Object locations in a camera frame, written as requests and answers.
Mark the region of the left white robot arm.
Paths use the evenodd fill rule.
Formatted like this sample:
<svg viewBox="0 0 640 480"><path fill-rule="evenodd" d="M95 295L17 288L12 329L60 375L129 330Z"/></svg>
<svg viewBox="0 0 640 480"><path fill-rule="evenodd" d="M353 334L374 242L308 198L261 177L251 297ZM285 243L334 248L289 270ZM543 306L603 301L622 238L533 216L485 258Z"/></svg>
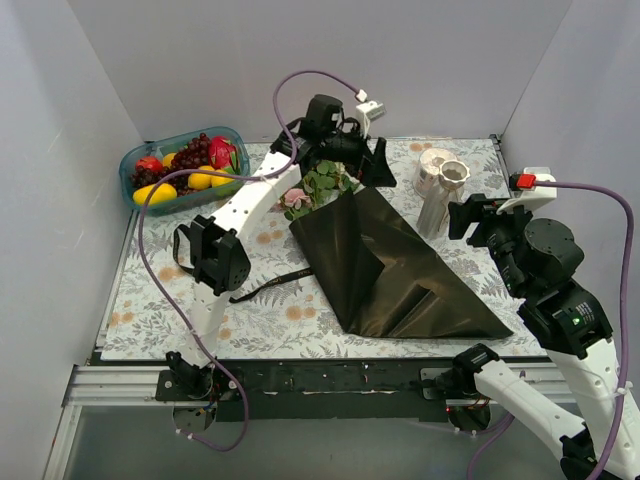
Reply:
<svg viewBox="0 0 640 480"><path fill-rule="evenodd" d="M198 215L188 227L191 275L196 283L187 328L191 339L166 355L174 382L193 400L213 386L210 366L218 331L233 291L247 280L251 264L245 244L259 221L302 178L328 160L340 163L364 186L393 187L386 140L368 146L373 121L386 113L383 103L356 95L355 114L347 117L338 99L315 95L306 114L286 124L255 174L210 217Z"/></svg>

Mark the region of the pink flower bouquet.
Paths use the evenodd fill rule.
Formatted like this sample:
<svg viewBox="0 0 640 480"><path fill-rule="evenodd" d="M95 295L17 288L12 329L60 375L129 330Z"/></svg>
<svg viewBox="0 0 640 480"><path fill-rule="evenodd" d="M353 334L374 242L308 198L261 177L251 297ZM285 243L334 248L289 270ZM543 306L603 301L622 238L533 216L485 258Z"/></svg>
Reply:
<svg viewBox="0 0 640 480"><path fill-rule="evenodd" d="M300 182L280 197L279 208L289 221L305 216L347 192L356 192L360 183L341 163L322 160Z"/></svg>

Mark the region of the black ribbon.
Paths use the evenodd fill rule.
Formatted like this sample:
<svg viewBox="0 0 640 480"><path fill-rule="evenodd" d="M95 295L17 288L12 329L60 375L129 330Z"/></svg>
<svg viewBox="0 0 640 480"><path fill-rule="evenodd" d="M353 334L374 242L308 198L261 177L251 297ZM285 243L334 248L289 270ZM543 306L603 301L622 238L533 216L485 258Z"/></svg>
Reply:
<svg viewBox="0 0 640 480"><path fill-rule="evenodd" d="M180 235L183 234L185 236L185 238L187 240L190 240L190 229L187 225L185 224L179 224L173 231L173 247L172 247L172 256L173 256L173 260L174 262L177 264L177 266L187 275L192 276L193 275L193 268L183 265L180 262L180 258L179 258L179 247L180 247ZM263 285L260 285L259 287L257 287L255 290L246 293L238 298L230 298L229 301L231 304L237 304L237 303L241 303L241 302L245 302L245 301L249 301L252 300L254 297L256 297L261 291L267 289L267 288L272 288L278 285L282 285L285 283L289 283L292 281L296 281L296 280L300 280L302 278L305 277L309 277L309 276L313 276L314 273L310 268L305 268L305 269L301 269L298 271L294 271L285 275L281 275L278 276L276 278L273 278L269 281L267 281L266 283L264 283Z"/></svg>

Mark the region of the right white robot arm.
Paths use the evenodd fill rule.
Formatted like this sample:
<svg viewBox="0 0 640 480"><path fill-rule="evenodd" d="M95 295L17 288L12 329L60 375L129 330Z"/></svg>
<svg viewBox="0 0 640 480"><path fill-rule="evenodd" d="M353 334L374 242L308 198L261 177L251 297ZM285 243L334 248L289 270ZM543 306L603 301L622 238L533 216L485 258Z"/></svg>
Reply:
<svg viewBox="0 0 640 480"><path fill-rule="evenodd" d="M559 407L483 344L457 355L438 384L502 405L545 443L568 479L636 479L639 409L602 306L573 278L584 253L564 224L533 215L556 196L545 187L510 199L473 194L452 202L449 237L488 249L508 293L522 302L524 326L559 369L580 413Z"/></svg>

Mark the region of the black paper cone wrapper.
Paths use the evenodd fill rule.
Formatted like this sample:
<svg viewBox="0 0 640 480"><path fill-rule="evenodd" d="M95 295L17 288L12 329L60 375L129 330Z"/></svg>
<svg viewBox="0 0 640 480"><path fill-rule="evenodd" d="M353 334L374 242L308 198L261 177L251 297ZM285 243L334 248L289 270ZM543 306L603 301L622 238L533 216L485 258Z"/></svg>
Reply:
<svg viewBox="0 0 640 480"><path fill-rule="evenodd" d="M342 330L367 338L503 339L511 330L374 188L290 225Z"/></svg>

